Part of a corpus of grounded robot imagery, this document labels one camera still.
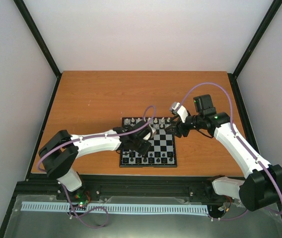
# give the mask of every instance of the wooden table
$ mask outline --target wooden table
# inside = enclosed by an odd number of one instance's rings
[[[215,71],[64,71],[41,140],[41,148],[59,130],[70,134],[92,134],[121,126],[122,117],[141,117],[148,105],[156,105],[158,117],[170,117],[169,108],[196,84],[214,82],[230,94],[234,122],[243,133],[226,72]],[[203,85],[188,97],[184,106],[195,114],[194,96],[210,94],[217,112],[229,114],[225,94]],[[231,155],[216,139],[191,131],[176,138],[177,168],[120,168],[119,154],[105,151],[77,159],[73,168],[80,174],[153,176],[241,176]],[[32,172],[36,169],[37,155]]]

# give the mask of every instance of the metal floor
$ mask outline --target metal floor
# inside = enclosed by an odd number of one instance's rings
[[[169,203],[160,199],[162,204]],[[20,211],[22,201],[52,201],[52,197],[19,197],[7,226],[6,238],[282,238],[280,216],[264,209],[249,212],[230,222],[211,222],[208,217],[194,215],[111,214],[106,227],[90,229],[75,218],[70,220],[66,212]],[[224,218],[234,217],[244,211],[234,205],[230,210]],[[105,221],[105,215],[89,214],[83,220],[90,225],[100,225]]]

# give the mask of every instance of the white panel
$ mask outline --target white panel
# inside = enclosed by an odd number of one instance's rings
[[[262,156],[282,166],[282,6],[238,79]]]
[[[272,0],[26,0],[61,70],[233,72]]]
[[[0,0],[0,226],[24,180],[55,77],[12,0]]]
[[[95,207],[104,207],[109,214],[125,215],[196,215],[207,216],[207,205],[161,205],[161,204],[114,204],[114,203],[89,203],[86,208],[76,207],[77,213],[83,213]],[[34,212],[69,212],[69,203],[63,202],[22,202],[21,211]],[[90,213],[105,211],[97,208]]]

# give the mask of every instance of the black frame edge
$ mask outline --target black frame edge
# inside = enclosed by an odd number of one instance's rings
[[[29,179],[29,177],[31,175],[31,170],[32,170],[32,167],[33,167],[33,164],[34,164],[34,161],[35,161],[35,157],[36,157],[36,154],[37,154],[37,151],[38,151],[38,147],[40,146],[41,139],[42,139],[42,136],[43,136],[43,133],[44,133],[44,129],[45,129],[49,114],[51,112],[52,105],[53,105],[53,102],[54,102],[54,99],[55,99],[61,78],[62,78],[62,74],[61,74],[61,76],[57,77],[57,79],[56,79],[56,83],[55,83],[55,86],[54,86],[54,89],[53,89],[53,93],[52,93],[51,99],[48,103],[48,107],[47,107],[47,110],[46,110],[46,113],[45,113],[45,116],[44,116],[44,120],[43,120],[43,123],[42,123],[42,126],[41,126],[41,130],[40,130],[39,135],[37,137],[37,141],[36,141],[36,144],[35,144],[35,148],[34,148],[34,151],[33,151],[33,154],[32,154],[30,164],[29,164],[28,169],[27,169],[25,179]]]
[[[240,93],[240,89],[239,89],[237,80],[234,78],[233,74],[228,73],[227,75],[228,75],[228,79],[229,79],[229,82],[230,82],[232,93],[233,93],[235,101],[236,101],[238,113],[239,113],[239,116],[240,116],[242,127],[243,127],[244,132],[245,132],[246,140],[257,152],[259,152],[257,142],[256,142],[256,139],[255,139],[255,135],[254,135],[254,132],[252,130],[252,127],[251,127],[251,124],[250,124],[250,121],[249,121],[249,118],[248,118],[248,114],[247,114],[245,104],[244,104],[244,101],[243,101],[241,93]]]
[[[247,63],[249,57],[253,53],[254,49],[256,48],[257,44],[259,43],[260,39],[262,38],[264,32],[266,31],[267,27],[269,26],[270,22],[274,18],[276,12],[280,8],[282,4],[282,0],[274,0],[270,5],[265,17],[263,18],[262,22],[260,23],[256,33],[254,34],[253,38],[251,39],[245,53],[243,54],[242,58],[240,59],[233,76],[235,79],[238,78],[239,74],[241,73],[243,67]]]
[[[41,33],[39,32],[30,12],[28,11],[25,3],[23,0],[14,0],[15,5],[17,6],[18,10],[20,11],[22,17],[24,18],[24,21],[26,22],[28,28],[30,29],[30,31],[32,32],[37,44],[39,45],[39,47],[41,48],[41,51],[43,52],[48,64],[50,65],[52,71],[54,72],[56,77],[61,77],[61,72],[58,69],[49,49],[46,46],[46,43],[41,35]]]
[[[13,207],[15,205],[15,201],[16,201],[16,197],[13,196],[11,198],[9,205],[8,205],[7,211],[5,213],[4,219],[3,219],[1,227],[0,227],[0,238],[4,237],[4,235],[5,235],[6,228],[8,226],[8,222],[10,221],[10,218],[11,218]]]
[[[244,129],[245,135],[246,135],[246,140],[257,152],[259,152],[257,142],[255,139],[255,135],[252,130],[252,127],[251,127],[251,124],[248,118],[248,114],[245,108],[245,104],[243,102],[243,99],[240,93],[237,79],[235,79],[233,74],[231,73],[228,73],[228,78],[229,78],[230,86],[231,86],[231,89],[232,89],[232,92],[233,92],[233,95],[236,101],[241,123]],[[277,204],[278,204],[279,210],[281,210],[281,203],[277,203]]]

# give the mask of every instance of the wire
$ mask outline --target wire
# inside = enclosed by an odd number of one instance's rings
[[[138,129],[136,130],[133,130],[133,131],[129,131],[129,132],[124,132],[124,133],[120,133],[120,134],[109,134],[109,135],[106,135],[106,134],[94,134],[94,135],[87,135],[87,136],[84,136],[82,138],[82,140],[87,140],[87,139],[92,139],[92,138],[99,138],[99,137],[116,137],[116,136],[123,136],[123,135],[130,135],[130,134],[133,134],[133,133],[136,133],[137,131],[139,130],[142,130],[143,128],[145,128],[146,126],[148,126],[152,121],[153,121],[153,118],[155,117],[155,114],[156,114],[156,107],[154,105],[150,105],[146,108],[143,116],[145,117],[145,114],[146,112],[150,109],[150,108],[153,108],[153,114],[152,114],[152,117],[150,120],[148,120],[143,126],[139,127]],[[59,149],[67,146],[67,145],[70,145],[72,143],[75,143],[75,142],[79,142],[81,139],[78,138],[78,139],[75,139],[75,140],[70,140],[70,141],[67,141],[57,147],[55,147],[54,149],[50,150],[49,152],[47,152],[38,162],[37,162],[37,169],[39,171],[42,171],[42,172],[46,172],[44,169],[41,169],[40,168],[40,165],[41,163],[48,157],[50,156],[51,154],[53,154],[54,152],[58,151]]]
[[[171,118],[171,121],[177,119],[179,116],[180,116],[180,115],[176,115],[176,116],[172,117],[172,118]]]
[[[119,154],[119,155],[121,155],[120,150],[116,150],[116,153]],[[122,154],[123,154],[123,155],[129,155],[129,154],[131,154],[131,153],[133,153],[133,151],[125,152],[125,153],[122,153]]]
[[[229,106],[230,106],[230,128],[232,130],[232,132],[234,133],[234,135],[236,136],[236,138],[238,139],[238,141],[241,143],[241,145],[248,151],[248,153],[255,159],[255,160],[258,160],[257,156],[249,149],[249,147],[243,142],[243,140],[238,136],[236,135],[237,132],[235,131],[234,129],[234,126],[233,126],[233,109],[232,109],[232,102],[231,102],[231,99],[230,99],[230,96],[229,94],[226,92],[226,90],[221,87],[220,85],[216,84],[216,83],[212,83],[212,82],[204,82],[204,83],[200,83],[196,86],[194,86],[193,88],[191,88],[188,93],[185,95],[185,97],[183,98],[183,100],[181,101],[180,105],[177,107],[176,111],[183,105],[183,103],[185,102],[186,98],[190,95],[190,93],[196,89],[197,87],[199,86],[202,86],[202,85],[214,85],[218,88],[220,88],[226,95],[227,99],[228,99],[228,102],[229,102]],[[272,175],[270,174],[270,172],[268,171],[268,169],[260,162],[258,161],[258,164],[261,166],[261,168],[265,171],[265,173],[267,174],[267,176],[269,177],[270,181],[272,182],[273,186],[275,187],[275,190],[277,191],[277,194],[279,196],[279,199],[281,201],[281,205],[282,205],[282,193],[276,183],[276,181],[274,180],[274,178],[272,177]],[[282,208],[281,208],[281,211],[275,211],[275,210],[272,210],[270,208],[266,208],[267,210],[273,212],[273,213],[276,213],[276,214],[279,214],[281,215],[282,214]]]
[[[199,132],[200,134],[202,134],[203,136],[206,136],[207,138],[213,139],[213,136],[206,135],[204,132],[202,132],[200,130],[196,130],[196,131]]]
[[[226,219],[219,219],[219,221],[222,221],[222,222],[228,222],[228,221],[233,221],[233,220],[236,220],[238,218],[241,218],[243,216],[245,216],[249,211],[246,209],[246,211],[244,211],[242,214],[240,214],[239,216],[237,217],[232,217],[232,218],[226,218]]]
[[[87,226],[87,227],[89,227],[89,228],[93,228],[93,229],[102,228],[102,227],[104,227],[105,225],[108,224],[108,221],[109,221],[109,213],[108,213],[107,209],[104,208],[104,207],[100,207],[100,206],[99,206],[99,207],[94,207],[94,208],[92,208],[92,209],[86,211],[85,213],[83,213],[83,214],[81,214],[81,215],[78,215],[77,212],[76,212],[76,210],[75,210],[75,208],[77,208],[77,207],[74,207],[74,206],[72,205],[70,196],[69,196],[68,191],[67,191],[67,188],[66,188],[62,183],[61,183],[61,186],[63,187],[64,192],[65,192],[65,195],[66,195],[66,198],[67,198],[67,201],[68,201],[68,203],[70,204],[70,208],[71,208],[70,213],[73,212],[74,215],[75,215],[75,217],[76,217],[81,223],[83,223],[85,226]],[[97,210],[97,209],[104,210],[105,213],[106,213],[106,215],[107,215],[107,218],[106,218],[106,221],[105,221],[104,224],[102,224],[102,225],[100,225],[100,226],[97,226],[97,227],[94,227],[94,226],[88,225],[87,223],[85,223],[85,222],[81,219],[81,217],[86,216],[88,213],[90,213],[90,212],[92,212],[92,211],[94,211],[94,210]]]
[[[85,192],[87,198],[88,198],[88,204],[91,202],[91,199],[90,199],[90,193],[89,191]]]
[[[229,206],[228,206],[228,209],[230,208],[230,206],[231,206],[231,198],[230,197],[228,197],[228,196],[226,196],[228,199],[229,199]]]

